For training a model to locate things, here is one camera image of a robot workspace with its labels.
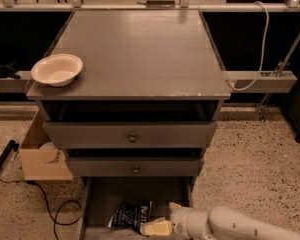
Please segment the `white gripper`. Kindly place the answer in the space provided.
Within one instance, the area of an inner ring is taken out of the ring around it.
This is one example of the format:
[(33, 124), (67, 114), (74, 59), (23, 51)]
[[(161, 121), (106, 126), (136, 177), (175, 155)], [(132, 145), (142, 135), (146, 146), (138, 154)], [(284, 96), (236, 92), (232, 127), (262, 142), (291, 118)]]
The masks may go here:
[(169, 209), (172, 212), (170, 221), (162, 217), (144, 223), (140, 227), (141, 234), (145, 236), (169, 236), (173, 230), (174, 233), (186, 239), (193, 238), (195, 229), (194, 210), (189, 207), (181, 207), (180, 204), (174, 202), (169, 203)]

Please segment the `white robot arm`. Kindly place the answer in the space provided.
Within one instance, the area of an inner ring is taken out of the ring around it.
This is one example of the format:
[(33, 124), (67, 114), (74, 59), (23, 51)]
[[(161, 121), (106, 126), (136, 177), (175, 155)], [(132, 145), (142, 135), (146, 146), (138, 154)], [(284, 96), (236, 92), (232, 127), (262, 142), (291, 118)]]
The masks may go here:
[(201, 211), (170, 203), (170, 219), (159, 218), (141, 225), (143, 235), (171, 233), (193, 240), (300, 240), (300, 233), (253, 219), (233, 209), (218, 206)]

